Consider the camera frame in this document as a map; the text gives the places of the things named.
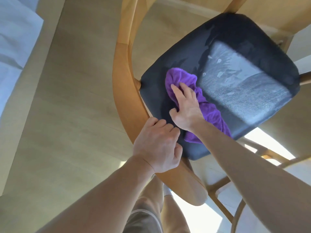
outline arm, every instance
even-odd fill
[[[179,135],[180,130],[165,120],[149,118],[134,142],[133,156],[38,233],[121,233],[150,177],[178,166]]]
[[[272,233],[309,231],[311,187],[205,121],[195,93],[181,87],[184,94],[172,85],[180,107],[170,111],[174,123],[204,143],[254,214]]]

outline upholstered seat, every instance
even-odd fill
[[[179,67],[198,77],[197,86],[216,104],[233,138],[239,139],[273,116],[299,91],[290,58],[249,18],[223,13],[193,30],[166,51],[142,76],[140,94],[153,116],[173,123],[175,107],[165,90],[167,70]],[[197,160],[202,144],[179,143]]]

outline beige wall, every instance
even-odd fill
[[[43,27],[1,117],[0,196],[3,193],[64,2],[65,0],[40,0],[38,4],[37,13],[44,20]]]

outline person's leg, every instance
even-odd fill
[[[154,175],[152,180],[145,186],[139,195],[133,211],[137,209],[146,209],[153,212],[160,220],[163,200],[163,182]]]
[[[164,197],[161,221],[164,233],[190,233],[185,216],[172,195]]]

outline forearm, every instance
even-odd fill
[[[131,157],[121,168],[38,232],[121,233],[153,169]]]
[[[311,187],[267,162],[202,121],[192,131],[271,232],[305,232],[311,215]]]

